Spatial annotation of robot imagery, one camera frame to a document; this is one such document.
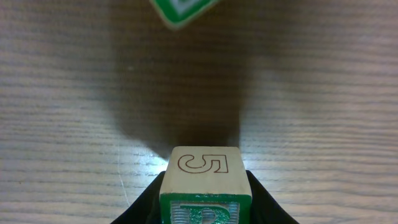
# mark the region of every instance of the block top face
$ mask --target block top face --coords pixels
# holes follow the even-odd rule
[[[179,28],[219,0],[150,0],[171,28]]]
[[[251,189],[236,147],[176,147],[160,194],[249,195]]]

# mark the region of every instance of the wooden table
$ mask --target wooden table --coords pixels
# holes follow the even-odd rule
[[[177,145],[239,144],[300,223],[398,223],[398,2],[0,2],[0,223],[109,223]]]

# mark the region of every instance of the green and white block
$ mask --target green and white block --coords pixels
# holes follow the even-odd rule
[[[162,19],[172,29],[190,22],[219,0],[151,0]]]
[[[160,188],[164,224],[247,224],[251,189],[236,147],[176,147]]]

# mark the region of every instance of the white marking on green block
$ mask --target white marking on green block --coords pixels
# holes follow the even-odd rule
[[[150,0],[162,19],[172,29],[178,29],[219,0]]]
[[[176,147],[160,188],[164,224],[247,224],[251,189],[236,147]]]

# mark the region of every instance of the green face of block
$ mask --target green face of block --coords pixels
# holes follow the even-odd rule
[[[151,0],[163,19],[178,28],[219,0]]]
[[[164,224],[249,223],[248,195],[162,194]]]

